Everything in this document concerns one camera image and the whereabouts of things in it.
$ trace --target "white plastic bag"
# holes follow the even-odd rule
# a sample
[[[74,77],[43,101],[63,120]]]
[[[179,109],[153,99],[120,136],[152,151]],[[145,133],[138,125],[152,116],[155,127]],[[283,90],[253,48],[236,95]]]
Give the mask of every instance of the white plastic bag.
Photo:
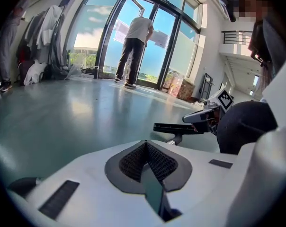
[[[81,65],[74,64],[71,69],[69,70],[67,77],[65,79],[69,79],[71,77],[80,77],[81,76]]]
[[[28,86],[32,83],[37,83],[40,81],[40,75],[44,71],[47,64],[45,62],[39,63],[38,60],[35,60],[35,63],[29,68],[26,77],[24,79],[24,85]]]

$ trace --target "black pants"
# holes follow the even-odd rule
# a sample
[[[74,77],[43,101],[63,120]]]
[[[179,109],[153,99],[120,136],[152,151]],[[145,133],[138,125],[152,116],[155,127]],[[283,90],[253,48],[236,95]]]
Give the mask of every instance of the black pants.
[[[218,124],[217,140],[221,153],[238,154],[241,147],[258,140],[277,127],[275,117],[266,103],[235,104]]]
[[[131,64],[130,64],[130,70],[128,75],[127,82],[129,84],[133,84],[135,80],[135,73],[138,68],[139,60],[141,57],[142,50],[144,48],[144,43],[137,39],[137,38],[127,38],[124,41],[123,44],[123,50],[122,50],[122,56],[118,65],[118,69],[116,71],[116,77],[121,79],[125,67],[125,63],[128,59],[128,56],[130,52],[133,52],[133,55],[131,57]]]

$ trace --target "sky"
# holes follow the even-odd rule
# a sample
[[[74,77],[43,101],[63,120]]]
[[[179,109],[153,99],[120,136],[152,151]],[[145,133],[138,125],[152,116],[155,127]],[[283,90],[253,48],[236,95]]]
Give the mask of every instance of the sky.
[[[88,47],[97,49],[106,20],[117,0],[88,0],[78,14],[76,22],[71,31],[68,49],[73,47]],[[138,0],[145,8],[143,17],[149,17],[153,4],[144,0]],[[175,6],[179,6],[181,0],[169,0]],[[139,15],[140,8],[131,0],[126,0],[122,7],[118,19],[130,25],[131,21]],[[187,5],[185,12],[193,16],[194,10]],[[159,8],[155,17],[153,26],[156,31],[161,31],[167,35],[171,35],[175,17]],[[195,32],[185,23],[181,23],[180,32],[188,38],[193,38]],[[107,46],[104,65],[117,67],[121,57],[123,44],[115,41],[116,31],[113,30]],[[158,76],[164,61],[166,50],[155,45],[155,42],[149,41],[148,47],[145,49],[140,72]]]

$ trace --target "man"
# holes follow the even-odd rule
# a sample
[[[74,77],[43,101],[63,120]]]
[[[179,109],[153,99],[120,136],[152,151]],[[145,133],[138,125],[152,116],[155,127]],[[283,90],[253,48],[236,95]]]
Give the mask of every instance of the man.
[[[10,81],[10,47],[16,37],[22,15],[29,5],[29,0],[21,0],[5,21],[0,31],[0,91],[12,88]]]
[[[133,52],[131,57],[130,70],[128,79],[126,80],[124,87],[133,89],[135,88],[134,80],[141,53],[144,45],[150,39],[153,33],[152,21],[145,17],[136,17],[130,24],[129,31],[125,37],[122,56],[116,71],[115,82],[121,80],[125,63],[128,59],[130,52]]]

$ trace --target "mesh vent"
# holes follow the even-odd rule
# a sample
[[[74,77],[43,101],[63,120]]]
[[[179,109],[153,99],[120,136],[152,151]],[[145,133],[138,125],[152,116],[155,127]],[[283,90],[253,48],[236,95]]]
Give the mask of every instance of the mesh vent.
[[[149,143],[146,143],[146,145],[148,164],[158,181],[161,183],[177,169],[178,163],[175,159],[165,155]]]
[[[119,162],[119,168],[122,173],[140,182],[142,170],[146,163],[149,164],[160,183],[178,167],[175,159],[165,155],[151,144],[145,143],[124,156]]]
[[[143,144],[134,151],[130,152],[128,155],[124,156],[119,162],[119,167],[121,172],[123,172],[125,175],[137,182],[140,182],[145,163],[146,150],[145,144]]]

